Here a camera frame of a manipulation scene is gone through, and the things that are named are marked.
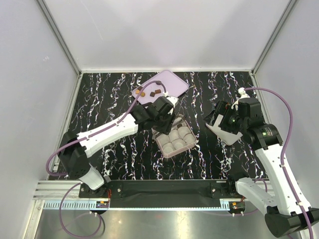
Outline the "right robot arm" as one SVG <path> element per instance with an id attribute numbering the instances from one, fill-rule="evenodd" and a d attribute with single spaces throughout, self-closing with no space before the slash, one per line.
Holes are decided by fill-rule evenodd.
<path id="1" fill-rule="evenodd" d="M 280 238 L 310 229 L 319 222 L 319 210 L 305 198 L 282 153 L 283 140 L 278 129 L 265 122 L 256 98 L 241 98 L 234 104 L 219 100 L 205 124 L 226 145 L 243 140 L 261 161 L 273 196 L 243 173 L 229 177 L 226 191 L 234 198 L 244 196 L 263 213 L 273 236 Z"/>

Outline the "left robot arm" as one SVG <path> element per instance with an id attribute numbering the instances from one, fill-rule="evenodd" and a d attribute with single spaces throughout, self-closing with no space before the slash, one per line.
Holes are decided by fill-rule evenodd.
<path id="1" fill-rule="evenodd" d="M 75 134 L 64 134 L 58 158 L 72 180 L 86 184 L 96 197 L 103 197 L 108 190 L 106 179 L 91 165 L 89 159 L 105 146 L 140 131 L 153 129 L 169 134 L 175 118 L 178 98 L 161 96 L 147 105 L 131 106 L 115 120 L 95 129 Z"/>

